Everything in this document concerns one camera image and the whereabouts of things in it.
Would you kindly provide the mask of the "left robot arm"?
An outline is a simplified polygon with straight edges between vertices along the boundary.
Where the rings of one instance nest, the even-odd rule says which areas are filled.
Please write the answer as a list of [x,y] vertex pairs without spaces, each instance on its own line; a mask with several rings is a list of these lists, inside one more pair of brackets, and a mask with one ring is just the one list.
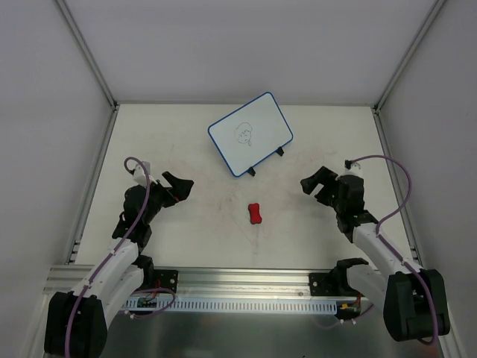
[[49,301],[43,345],[47,354],[99,357],[109,326],[126,300],[155,284],[154,262],[142,253],[151,238],[151,222],[161,209],[185,201],[194,182],[163,172],[168,182],[163,186],[141,167],[131,174],[136,184],[124,194],[105,258],[80,283]]

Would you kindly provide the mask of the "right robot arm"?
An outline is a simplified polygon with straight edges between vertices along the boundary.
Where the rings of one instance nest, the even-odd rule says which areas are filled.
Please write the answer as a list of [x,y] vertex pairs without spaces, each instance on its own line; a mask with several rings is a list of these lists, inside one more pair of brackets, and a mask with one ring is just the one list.
[[340,232],[366,255],[339,260],[321,279],[310,274],[311,295],[366,297],[382,311],[385,326],[397,342],[432,343],[450,332],[442,275],[405,257],[378,232],[378,220],[364,207],[359,164],[347,162],[342,175],[322,166],[300,185],[305,194],[335,211]]

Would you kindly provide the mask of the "blue framed whiteboard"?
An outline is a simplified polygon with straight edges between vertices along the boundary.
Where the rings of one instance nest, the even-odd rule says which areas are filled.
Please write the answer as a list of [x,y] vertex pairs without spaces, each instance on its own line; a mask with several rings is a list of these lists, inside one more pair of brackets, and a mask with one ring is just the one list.
[[289,144],[294,135],[271,92],[211,124],[207,132],[235,178]]

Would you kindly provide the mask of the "red bone-shaped eraser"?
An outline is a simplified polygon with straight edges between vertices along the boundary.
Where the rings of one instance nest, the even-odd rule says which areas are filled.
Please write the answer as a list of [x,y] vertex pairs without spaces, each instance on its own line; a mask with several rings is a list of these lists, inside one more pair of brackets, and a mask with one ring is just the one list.
[[262,223],[262,216],[260,213],[260,205],[259,203],[252,203],[248,205],[248,212],[250,215],[250,223],[251,224],[261,224]]

